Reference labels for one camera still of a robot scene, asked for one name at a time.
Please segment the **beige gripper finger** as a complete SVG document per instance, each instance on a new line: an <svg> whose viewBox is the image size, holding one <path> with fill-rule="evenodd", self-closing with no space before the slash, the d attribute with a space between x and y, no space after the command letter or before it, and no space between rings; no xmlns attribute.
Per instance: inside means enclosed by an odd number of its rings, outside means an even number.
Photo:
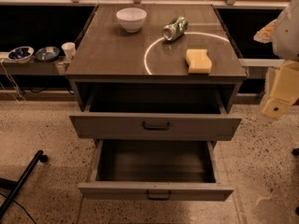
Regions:
<svg viewBox="0 0 299 224"><path fill-rule="evenodd" d="M259 30L253 37L254 41L266 44L272 41L272 35L275 30L277 21L273 20L270 21L268 24L265 25L264 28Z"/></svg>

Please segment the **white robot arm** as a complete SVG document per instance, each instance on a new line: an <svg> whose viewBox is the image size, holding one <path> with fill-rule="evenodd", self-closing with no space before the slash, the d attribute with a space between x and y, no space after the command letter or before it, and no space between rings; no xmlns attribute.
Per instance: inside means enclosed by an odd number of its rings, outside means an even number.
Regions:
<svg viewBox="0 0 299 224"><path fill-rule="evenodd" d="M264 117L279 119L299 99L299 0L291 0L253 39L271 42L274 54L283 60L261 103Z"/></svg>

